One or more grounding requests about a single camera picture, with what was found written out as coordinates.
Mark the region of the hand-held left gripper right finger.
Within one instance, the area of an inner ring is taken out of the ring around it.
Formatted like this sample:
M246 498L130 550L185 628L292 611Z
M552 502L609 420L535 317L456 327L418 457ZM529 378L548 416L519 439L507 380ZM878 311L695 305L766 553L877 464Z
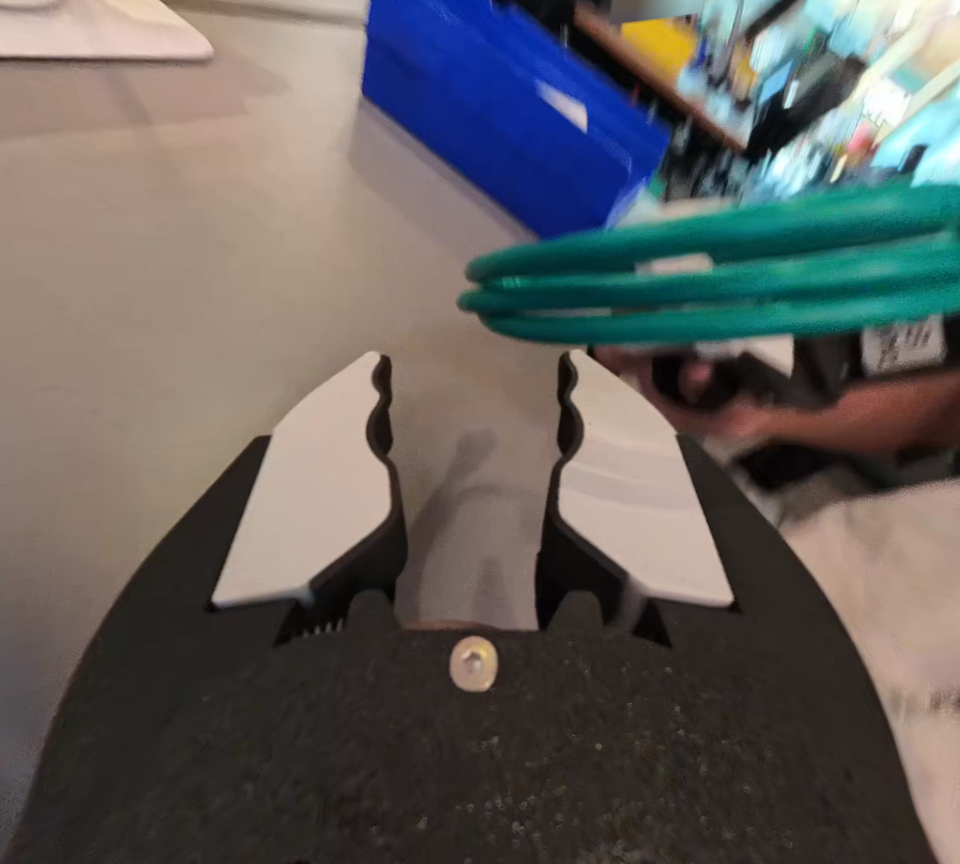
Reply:
M650 600L731 610L724 570L678 438L651 404L584 351L558 361L558 460L535 561L546 630L568 594L635 630Z

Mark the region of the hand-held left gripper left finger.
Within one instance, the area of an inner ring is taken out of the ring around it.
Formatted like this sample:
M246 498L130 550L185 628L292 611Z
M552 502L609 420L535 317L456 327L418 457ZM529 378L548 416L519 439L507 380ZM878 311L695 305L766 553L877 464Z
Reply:
M408 555L390 357L367 352L275 426L219 579L218 610L292 601L331 630L366 591L394 602Z

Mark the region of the blue plastic bin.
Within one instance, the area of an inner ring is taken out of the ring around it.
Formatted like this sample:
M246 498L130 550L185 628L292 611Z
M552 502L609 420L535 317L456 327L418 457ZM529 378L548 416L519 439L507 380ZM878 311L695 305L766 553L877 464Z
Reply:
M601 230L669 130L520 9L369 0L362 92L540 238Z

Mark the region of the person's right hand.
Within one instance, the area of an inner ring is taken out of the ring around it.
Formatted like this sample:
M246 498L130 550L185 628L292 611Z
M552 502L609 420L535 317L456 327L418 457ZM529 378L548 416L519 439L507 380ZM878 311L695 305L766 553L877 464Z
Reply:
M788 407L734 398L719 410L696 410L664 396L655 386L653 358L616 347L589 351L618 378L630 378L636 389L678 432L723 439L804 440L810 437L810 415Z

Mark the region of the yellow parts bin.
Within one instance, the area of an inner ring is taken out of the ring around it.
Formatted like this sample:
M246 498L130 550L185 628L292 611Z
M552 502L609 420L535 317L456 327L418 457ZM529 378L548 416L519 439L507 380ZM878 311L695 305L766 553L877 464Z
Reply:
M625 22L621 36L652 66L678 73L695 56L699 36L689 18L656 18Z

